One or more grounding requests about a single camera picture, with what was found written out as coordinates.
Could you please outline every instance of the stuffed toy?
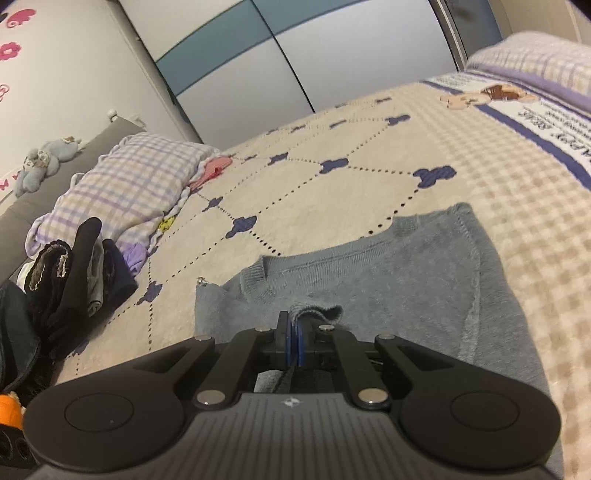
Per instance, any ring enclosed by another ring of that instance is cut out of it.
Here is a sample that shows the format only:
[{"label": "stuffed toy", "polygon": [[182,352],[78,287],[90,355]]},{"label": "stuffed toy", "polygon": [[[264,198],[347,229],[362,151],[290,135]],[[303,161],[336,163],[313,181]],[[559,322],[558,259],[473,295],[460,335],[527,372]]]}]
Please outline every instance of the stuffed toy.
[{"label": "stuffed toy", "polygon": [[60,163],[70,161],[78,152],[80,139],[60,138],[43,144],[40,150],[33,148],[25,157],[22,170],[18,173],[14,195],[36,192],[45,177],[55,175]]}]

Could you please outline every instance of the purple plaid pillowcase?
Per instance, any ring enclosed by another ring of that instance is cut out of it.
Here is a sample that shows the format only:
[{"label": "purple plaid pillowcase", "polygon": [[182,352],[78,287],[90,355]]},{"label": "purple plaid pillowcase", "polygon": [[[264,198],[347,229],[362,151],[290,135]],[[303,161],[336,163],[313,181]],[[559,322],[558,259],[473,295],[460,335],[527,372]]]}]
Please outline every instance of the purple plaid pillowcase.
[{"label": "purple plaid pillowcase", "polygon": [[50,213],[35,220],[25,242],[27,255],[56,239],[73,245],[78,226],[93,216],[103,223],[103,238],[113,239],[120,250],[138,243],[147,248],[164,215],[196,175],[199,162],[215,153],[207,145],[146,132],[125,137],[56,201]]},{"label": "purple plaid pillowcase", "polygon": [[467,70],[523,82],[591,111],[591,47],[540,32],[521,32],[477,51]]}]

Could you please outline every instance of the blue stripe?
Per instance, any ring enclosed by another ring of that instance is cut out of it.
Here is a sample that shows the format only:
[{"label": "blue stripe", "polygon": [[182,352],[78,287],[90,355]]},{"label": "blue stripe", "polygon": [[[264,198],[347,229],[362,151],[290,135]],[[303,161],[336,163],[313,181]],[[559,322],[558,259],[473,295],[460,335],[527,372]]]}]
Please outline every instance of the blue stripe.
[{"label": "blue stripe", "polygon": [[313,18],[366,0],[252,0],[278,35]]},{"label": "blue stripe", "polygon": [[[461,90],[456,90],[455,88],[444,87],[443,85],[438,85],[437,83],[429,82],[428,80],[423,80],[422,83],[424,83],[425,85],[429,85],[431,87],[434,87],[436,89],[452,93],[454,95],[458,95],[459,93],[464,93]],[[559,147],[554,145],[552,142],[539,137],[538,135],[533,133],[532,130],[530,130],[529,128],[521,125],[516,120],[509,118],[508,116],[498,112],[497,110],[494,110],[494,108],[492,108],[488,105],[476,105],[471,108],[478,108],[481,112],[493,117],[495,120],[512,128],[517,133],[521,134],[523,137],[527,138],[528,140],[531,140],[533,143],[538,145],[546,153],[549,153],[554,158],[556,158],[556,160],[558,160],[560,163],[562,163],[562,165],[564,165],[568,169],[568,171],[571,172],[575,176],[575,178],[577,178],[577,180],[579,182],[581,182],[581,184],[585,188],[587,188],[588,190],[591,190],[591,176],[589,176],[589,173],[587,173],[587,170],[585,170],[583,168],[583,166],[578,161],[576,161],[573,157],[568,155],[568,153],[565,153],[564,151],[559,149]]]},{"label": "blue stripe", "polygon": [[175,95],[271,38],[250,0],[234,5],[194,31],[156,65]]}]

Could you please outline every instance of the wardrobe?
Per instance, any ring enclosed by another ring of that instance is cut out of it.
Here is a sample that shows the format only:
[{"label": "wardrobe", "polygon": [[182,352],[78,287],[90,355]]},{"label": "wardrobe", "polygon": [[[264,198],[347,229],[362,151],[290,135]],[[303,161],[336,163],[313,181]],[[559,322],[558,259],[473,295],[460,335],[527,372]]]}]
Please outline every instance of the wardrobe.
[{"label": "wardrobe", "polygon": [[203,142],[221,149],[465,61],[443,0],[120,2]]}]

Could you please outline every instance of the orange object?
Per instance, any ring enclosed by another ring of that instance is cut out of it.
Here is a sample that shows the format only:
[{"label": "orange object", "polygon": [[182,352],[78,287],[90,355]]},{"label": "orange object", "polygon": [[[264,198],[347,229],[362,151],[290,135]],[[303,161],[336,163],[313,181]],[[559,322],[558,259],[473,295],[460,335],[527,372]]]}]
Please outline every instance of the orange object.
[{"label": "orange object", "polygon": [[0,395],[0,423],[22,430],[21,403],[15,393]]}]

